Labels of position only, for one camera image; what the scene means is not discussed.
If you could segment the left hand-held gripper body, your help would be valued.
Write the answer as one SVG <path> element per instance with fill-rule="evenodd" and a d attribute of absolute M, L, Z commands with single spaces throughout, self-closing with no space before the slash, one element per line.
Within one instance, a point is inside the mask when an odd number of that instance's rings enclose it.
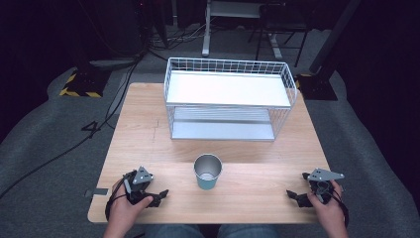
<path fill-rule="evenodd" d="M 132 205 L 137 204 L 148 196 L 152 196 L 151 193 L 146 192 L 152 180 L 153 175 L 143 166 L 124 175 L 123 185 L 125 187 L 126 197 Z"/>

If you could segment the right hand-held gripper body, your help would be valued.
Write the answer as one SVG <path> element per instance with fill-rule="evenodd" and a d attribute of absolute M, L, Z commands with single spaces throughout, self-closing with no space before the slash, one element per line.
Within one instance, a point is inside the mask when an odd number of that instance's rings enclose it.
<path fill-rule="evenodd" d="M 302 176 L 309 182 L 311 190 L 323 204 L 327 204 L 332 198 L 334 191 L 332 180 L 343 179 L 345 177 L 344 174 L 334 173 L 320 168 L 316 168 L 311 174 L 303 173 Z"/>

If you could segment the teal metal cup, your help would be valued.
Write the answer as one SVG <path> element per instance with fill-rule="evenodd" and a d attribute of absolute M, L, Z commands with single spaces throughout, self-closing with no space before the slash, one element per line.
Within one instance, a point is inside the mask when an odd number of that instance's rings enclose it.
<path fill-rule="evenodd" d="M 194 162 L 193 169 L 198 186 L 201 189 L 212 189 L 223 170 L 221 160 L 213 154 L 200 155 Z"/>

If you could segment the white wire shelf rack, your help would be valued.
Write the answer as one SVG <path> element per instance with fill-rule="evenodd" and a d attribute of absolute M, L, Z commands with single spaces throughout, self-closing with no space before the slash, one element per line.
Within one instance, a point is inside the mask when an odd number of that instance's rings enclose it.
<path fill-rule="evenodd" d="M 170 58 L 163 95 L 172 139 L 273 141 L 297 88 L 285 62 Z"/>

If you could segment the person's right hand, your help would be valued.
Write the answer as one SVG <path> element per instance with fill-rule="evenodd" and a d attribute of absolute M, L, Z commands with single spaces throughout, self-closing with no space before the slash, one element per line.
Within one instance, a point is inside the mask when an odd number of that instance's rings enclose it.
<path fill-rule="evenodd" d="M 339 227 L 346 228 L 345 215 L 337 201 L 331 199 L 327 204 L 323 204 L 313 192 L 308 192 L 307 195 L 315 208 L 320 224 L 325 230 Z"/>

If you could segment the person's left hand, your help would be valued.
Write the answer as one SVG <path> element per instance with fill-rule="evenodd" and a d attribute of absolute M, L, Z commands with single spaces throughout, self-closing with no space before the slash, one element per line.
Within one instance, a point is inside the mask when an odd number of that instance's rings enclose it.
<path fill-rule="evenodd" d="M 141 212 L 153 201 L 151 196 L 144 198 L 136 205 L 132 205 L 125 194 L 125 188 L 121 185 L 113 185 L 117 199 L 113 202 L 110 209 L 108 226 L 132 228 Z"/>

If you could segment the person's left leg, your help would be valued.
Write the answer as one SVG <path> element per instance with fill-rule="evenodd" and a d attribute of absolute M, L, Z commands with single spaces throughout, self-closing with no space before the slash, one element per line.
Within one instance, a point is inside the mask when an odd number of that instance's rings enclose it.
<path fill-rule="evenodd" d="M 145 238 L 204 238 L 197 225 L 153 224 L 146 225 Z"/>

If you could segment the person's leg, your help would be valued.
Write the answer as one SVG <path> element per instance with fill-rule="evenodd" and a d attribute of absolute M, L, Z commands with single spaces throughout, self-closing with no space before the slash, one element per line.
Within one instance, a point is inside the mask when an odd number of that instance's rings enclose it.
<path fill-rule="evenodd" d="M 197 225 L 153 224 L 146 225 L 145 238 L 204 238 Z"/>
<path fill-rule="evenodd" d="M 218 238 L 278 238 L 277 229 L 263 224 L 224 224 Z"/>

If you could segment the grey tape strip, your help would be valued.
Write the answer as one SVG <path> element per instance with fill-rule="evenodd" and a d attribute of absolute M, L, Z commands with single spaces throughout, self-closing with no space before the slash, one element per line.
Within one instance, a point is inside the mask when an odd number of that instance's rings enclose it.
<path fill-rule="evenodd" d="M 87 189 L 84 193 L 85 197 L 92 198 L 94 195 L 106 195 L 108 193 L 107 188 L 93 188 L 93 189 Z"/>

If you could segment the person's right leg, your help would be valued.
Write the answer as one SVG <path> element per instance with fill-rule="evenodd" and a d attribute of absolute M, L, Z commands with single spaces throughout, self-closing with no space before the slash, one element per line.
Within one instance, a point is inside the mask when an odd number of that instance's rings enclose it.
<path fill-rule="evenodd" d="M 278 238 L 277 229 L 263 224 L 224 224 L 218 238 Z"/>

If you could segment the yellow black striped stand base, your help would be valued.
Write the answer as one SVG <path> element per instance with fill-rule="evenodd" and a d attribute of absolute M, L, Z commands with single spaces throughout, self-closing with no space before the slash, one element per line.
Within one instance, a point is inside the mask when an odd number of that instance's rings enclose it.
<path fill-rule="evenodd" d="M 59 95 L 102 97 L 110 75 L 110 70 L 93 69 L 91 71 L 80 71 L 75 69 Z"/>

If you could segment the black chair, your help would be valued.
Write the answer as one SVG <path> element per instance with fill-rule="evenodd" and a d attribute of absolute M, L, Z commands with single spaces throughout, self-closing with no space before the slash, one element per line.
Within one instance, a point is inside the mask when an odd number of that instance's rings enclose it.
<path fill-rule="evenodd" d="M 310 32 L 308 19 L 301 5 L 294 0 L 267 0 L 259 6 L 259 15 L 257 24 L 249 37 L 249 41 L 251 41 L 254 34 L 258 34 L 255 60 L 259 59 L 263 35 L 272 35 L 274 37 L 277 34 L 286 34 L 288 38 L 279 48 L 291 49 L 292 46 L 289 46 L 287 43 L 296 33 L 301 33 L 302 40 L 300 45 L 293 47 L 294 50 L 298 50 L 294 63 L 294 66 L 298 66 L 307 35 Z"/>

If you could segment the black stand base plate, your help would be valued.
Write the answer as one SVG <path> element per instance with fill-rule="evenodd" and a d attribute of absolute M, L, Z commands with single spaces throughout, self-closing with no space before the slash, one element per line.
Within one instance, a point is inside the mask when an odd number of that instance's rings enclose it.
<path fill-rule="evenodd" d="M 296 87 L 305 100 L 337 101 L 338 97 L 328 80 L 306 73 L 294 76 Z"/>

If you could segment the black slanted stand post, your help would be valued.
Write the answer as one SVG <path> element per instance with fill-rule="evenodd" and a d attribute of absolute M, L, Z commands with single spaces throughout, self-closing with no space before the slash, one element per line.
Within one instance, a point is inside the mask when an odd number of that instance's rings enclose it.
<path fill-rule="evenodd" d="M 318 55 L 316 56 L 314 61 L 312 61 L 309 67 L 310 72 L 318 73 L 321 70 L 322 66 L 326 63 L 328 55 L 333 51 L 333 47 L 338 42 L 341 34 L 343 33 L 349 21 L 353 17 L 361 1 L 362 0 L 350 0 L 350 2 L 347 4 L 346 8 L 344 9 L 343 13 L 341 14 L 340 18 L 335 24 L 332 32 L 330 33 L 329 37 L 325 41 L 321 50 L 319 51 Z"/>

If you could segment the white desk frame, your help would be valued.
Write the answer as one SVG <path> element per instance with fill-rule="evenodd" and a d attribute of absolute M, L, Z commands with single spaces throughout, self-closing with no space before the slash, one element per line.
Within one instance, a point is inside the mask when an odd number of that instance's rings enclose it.
<path fill-rule="evenodd" d="M 210 54 L 211 40 L 211 18 L 232 17 L 257 19 L 260 16 L 259 7 L 261 3 L 229 0 L 206 0 L 205 10 L 205 32 L 201 54 L 206 58 Z"/>

